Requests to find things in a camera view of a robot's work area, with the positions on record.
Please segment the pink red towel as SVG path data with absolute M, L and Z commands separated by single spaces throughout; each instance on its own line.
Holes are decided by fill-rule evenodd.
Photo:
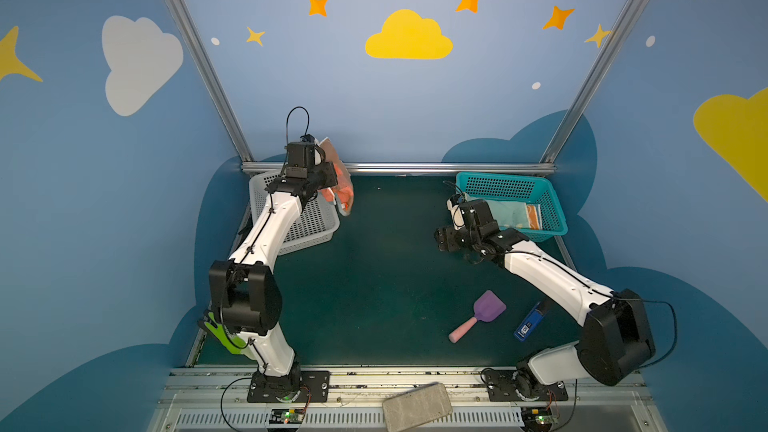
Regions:
M 328 137 L 319 142 L 319 147 L 325 152 L 325 160 L 333 165 L 337 178 L 336 185 L 321 190 L 322 195 L 336 205 L 342 216 L 349 216 L 354 204 L 351 175 Z

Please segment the white plastic basket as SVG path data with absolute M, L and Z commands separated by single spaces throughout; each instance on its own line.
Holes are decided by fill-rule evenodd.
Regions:
M 269 171 L 257 174 L 249 180 L 250 210 L 253 224 L 256 223 L 268 202 L 267 186 L 277 177 L 277 171 Z M 292 224 L 279 250 L 279 255 L 286 255 L 328 242 L 339 226 L 340 219 L 335 205 L 319 195 L 306 205 L 300 217 Z

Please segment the yellow teal towel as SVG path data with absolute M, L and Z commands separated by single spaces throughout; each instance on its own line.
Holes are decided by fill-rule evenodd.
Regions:
M 524 202 L 488 200 L 491 215 L 499 227 L 527 229 L 530 227 L 528 208 Z

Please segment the orange bunny pattern towel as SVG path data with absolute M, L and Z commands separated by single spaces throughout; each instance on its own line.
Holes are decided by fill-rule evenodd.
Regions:
M 543 220 L 541 206 L 539 204 L 526 203 L 526 217 L 528 220 L 528 229 L 542 230 Z

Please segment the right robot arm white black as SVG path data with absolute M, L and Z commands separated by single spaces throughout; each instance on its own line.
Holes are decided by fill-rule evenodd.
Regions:
M 520 395 L 533 397 L 561 381 L 592 378 L 614 386 L 656 354 L 645 303 L 635 292 L 614 291 L 544 252 L 515 229 L 466 227 L 435 231 L 441 251 L 473 251 L 518 276 L 558 304 L 581 327 L 580 338 L 538 352 L 516 366 Z

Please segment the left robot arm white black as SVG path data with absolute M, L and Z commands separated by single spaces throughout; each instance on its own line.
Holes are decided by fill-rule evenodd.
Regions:
M 266 185 L 264 206 L 243 243 L 208 273 L 212 310 L 200 325 L 229 351 L 255 361 L 266 380 L 290 390 L 298 387 L 298 362 L 279 325 L 276 259 L 308 202 L 336 184 L 330 163 L 288 167 Z

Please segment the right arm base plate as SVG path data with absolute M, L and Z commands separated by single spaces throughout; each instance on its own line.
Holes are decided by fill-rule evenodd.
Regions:
M 526 371 L 485 368 L 480 372 L 492 402 L 567 401 L 569 395 L 563 382 L 540 384 Z

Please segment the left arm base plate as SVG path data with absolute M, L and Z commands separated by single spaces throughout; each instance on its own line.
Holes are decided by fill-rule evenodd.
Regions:
M 246 400 L 248 403 L 324 403 L 328 400 L 328 371 L 294 371 L 286 376 L 252 375 Z

